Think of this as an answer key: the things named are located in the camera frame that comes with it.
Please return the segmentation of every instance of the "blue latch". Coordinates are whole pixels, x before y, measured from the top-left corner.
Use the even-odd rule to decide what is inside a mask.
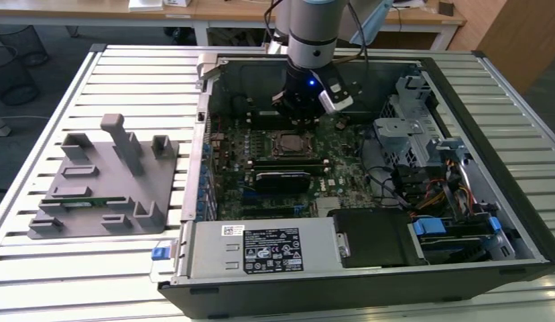
[[[489,218],[489,222],[491,223],[494,232],[498,233],[499,231],[502,231],[502,225],[501,225],[501,221],[497,217],[490,217]]]
[[[425,235],[427,233],[447,233],[447,229],[439,218],[421,218],[414,222],[413,228],[415,228],[415,233],[418,235]]]
[[[151,254],[153,260],[169,260],[170,259],[170,247],[155,247]]]

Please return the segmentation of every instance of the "gray post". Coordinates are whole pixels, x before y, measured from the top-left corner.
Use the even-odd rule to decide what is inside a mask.
[[[145,173],[145,168],[138,157],[138,147],[133,145],[138,144],[138,142],[131,142],[123,124],[125,116],[122,114],[105,114],[102,117],[101,128],[110,133],[115,141],[117,150],[122,155],[133,175],[141,176]]]

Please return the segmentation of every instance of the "metal bracket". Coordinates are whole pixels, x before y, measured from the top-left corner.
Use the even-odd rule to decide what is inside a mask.
[[[463,155],[467,152],[467,147],[462,139],[435,139],[427,143],[427,152],[430,162],[441,162],[441,154],[443,152],[455,154],[459,160],[462,160],[465,158]]]

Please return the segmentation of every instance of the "warning label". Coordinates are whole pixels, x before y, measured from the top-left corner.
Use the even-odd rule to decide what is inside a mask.
[[[247,274],[303,270],[298,228],[245,230],[245,272]]]

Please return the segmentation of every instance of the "metal extrusion table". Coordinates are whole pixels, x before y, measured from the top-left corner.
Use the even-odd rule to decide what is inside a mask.
[[[262,54],[258,48],[109,46],[90,52],[0,204],[0,321],[190,321],[157,291],[169,265],[157,266],[151,249],[179,236],[193,129],[202,94],[197,63],[202,52]],[[355,51],[341,50],[341,54]],[[486,58],[469,52],[371,51],[375,56],[431,56],[537,210],[555,235],[555,135]],[[66,133],[98,129],[105,113],[122,113],[139,140],[166,134],[181,142],[162,234],[27,238],[29,222],[51,185]],[[450,132],[451,118],[442,114]],[[418,304],[239,321],[555,321],[555,274],[509,284],[470,301]]]

